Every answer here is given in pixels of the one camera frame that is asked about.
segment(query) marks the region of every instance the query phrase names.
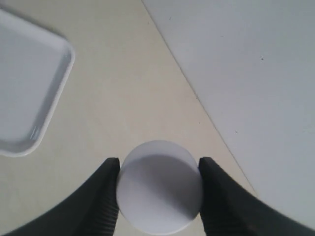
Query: tray rim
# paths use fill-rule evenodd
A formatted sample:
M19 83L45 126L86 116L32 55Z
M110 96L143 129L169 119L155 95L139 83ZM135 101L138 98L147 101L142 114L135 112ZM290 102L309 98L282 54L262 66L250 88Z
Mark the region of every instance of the tray rim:
M37 138L35 139L34 143L27 149L23 150L23 151L19 151L19 152L12 152L12 151L7 151L5 149L0 149L0 155L3 155L3 156L7 156L7 157L22 157L22 156L26 156L28 154L30 154L31 152L33 152L35 149L38 148L39 144L41 143L41 141L43 140L44 138L44 135L47 131L47 128L48 128L48 125L49 125L49 122L53 116L53 113L56 109L56 106L59 102L59 99L60 99L60 96L61 96L61 93L63 91L63 88L68 80L68 77L70 75L70 72L71 72L71 69L73 67L73 64L74 64L74 61L75 61L75 50L73 48L73 46L71 45L71 43L63 36L59 35L59 34L56 34L46 28L43 28L42 26L40 25L37 25L37 24L34 24L33 22L29 22L19 16L16 16L10 12L7 12L5 11L4 9L0 8L0 14L3 13L3 14L7 14L7 15L10 15L11 17L14 17L14 18L17 18L17 20L21 20L21 21L24 21L28 24L31 24L33 25L34 27L37 27L37 28L40 28L41 30L43 31L46 31L47 33L53 35L54 37L58 37L60 38L63 43L64 43L64 47L68 50L69 54L70 54L70 62L69 64L67 65L67 68L65 70L65 73L61 79L61 82L59 83L59 87L54 95L54 99L50 105L50 108L49 108L49 111L46 113L46 116L44 118L44 122L43 122L43 125L42 127L40 128L39 130L39 135L37 136Z

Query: round white object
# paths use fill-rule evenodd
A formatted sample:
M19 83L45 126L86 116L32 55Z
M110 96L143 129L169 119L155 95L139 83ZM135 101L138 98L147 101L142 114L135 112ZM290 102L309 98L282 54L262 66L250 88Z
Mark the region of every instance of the round white object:
M137 229L168 235L184 229L199 213L202 179L192 155L168 141L136 147L118 177L117 202Z

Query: beige floor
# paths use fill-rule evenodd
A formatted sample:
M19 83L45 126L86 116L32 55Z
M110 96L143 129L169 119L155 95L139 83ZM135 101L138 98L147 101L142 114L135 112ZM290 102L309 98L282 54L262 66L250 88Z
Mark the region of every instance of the beige floor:
M141 0L8 0L64 34L76 61L39 148L0 156L0 235L66 198L107 157L138 144L177 142L213 157L253 189L204 112ZM120 215L116 235L141 235ZM198 217L179 235L204 235Z

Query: white tray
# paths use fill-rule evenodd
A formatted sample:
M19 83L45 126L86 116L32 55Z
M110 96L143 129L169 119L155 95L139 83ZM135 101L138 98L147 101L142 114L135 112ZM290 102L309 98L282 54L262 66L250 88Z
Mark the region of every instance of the white tray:
M0 9L0 155L39 145L73 62L63 37Z

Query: white surface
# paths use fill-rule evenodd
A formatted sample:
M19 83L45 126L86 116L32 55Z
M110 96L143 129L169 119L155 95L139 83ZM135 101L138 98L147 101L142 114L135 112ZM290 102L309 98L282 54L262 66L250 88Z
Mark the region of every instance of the white surface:
M251 193L140 0L7 0L62 32L75 64L38 148L0 156L0 235L42 215L75 191L107 157L170 140L196 161L211 156ZM144 236L121 214L116 236ZM200 217L178 236L204 235Z
M117 203L123 216L143 232L168 235L183 230L197 216L202 203L196 161L175 143L139 145L122 165Z
M260 199L315 228L315 1L144 3Z
M66 40L0 9L0 154L39 145L73 61Z

